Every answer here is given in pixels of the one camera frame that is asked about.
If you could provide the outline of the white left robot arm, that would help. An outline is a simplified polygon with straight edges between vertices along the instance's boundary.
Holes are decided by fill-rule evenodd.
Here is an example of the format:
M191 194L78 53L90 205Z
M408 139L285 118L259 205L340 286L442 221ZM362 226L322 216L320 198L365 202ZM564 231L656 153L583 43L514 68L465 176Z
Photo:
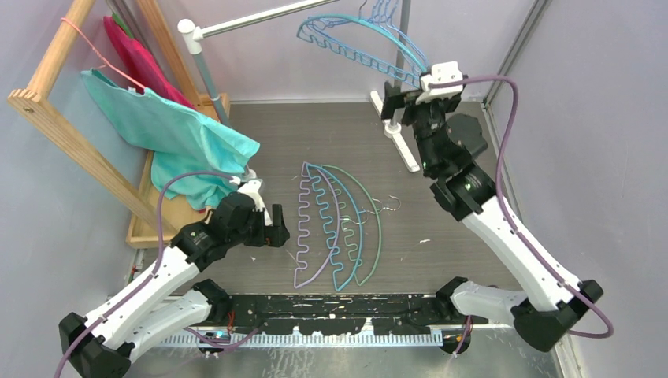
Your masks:
M195 283L170 305L161 302L236 246L282 247L290 238L283 207L270 211L253 195L234 192L207 220L183 226L162 256L127 287L84 316L59 323L63 358L82 377L122 377L143 353L195 324L219 325L232 311L227 292L211 279Z

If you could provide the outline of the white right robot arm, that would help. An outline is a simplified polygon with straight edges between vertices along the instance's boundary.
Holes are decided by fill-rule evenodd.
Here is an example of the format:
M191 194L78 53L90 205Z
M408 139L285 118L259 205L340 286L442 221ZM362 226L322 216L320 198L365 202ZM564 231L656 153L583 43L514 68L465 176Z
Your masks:
M487 149L479 120L457 113L459 94L427 99L422 90L386 83L380 116L403 110L417 143L423 174L439 206L492 250L520 284L517 291L482 286L457 276L436 293L440 318L450 324L481 317L510 325L535 350L548 352L603 295L594 280L564 269L521 225L495 181L477 164Z

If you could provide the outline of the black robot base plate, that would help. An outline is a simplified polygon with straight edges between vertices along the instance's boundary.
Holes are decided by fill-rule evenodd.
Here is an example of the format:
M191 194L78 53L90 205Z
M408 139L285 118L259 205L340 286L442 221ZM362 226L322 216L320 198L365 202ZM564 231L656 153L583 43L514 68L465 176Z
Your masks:
M435 295L232 295L200 323L211 350L242 347L439 347L461 354L473 320Z

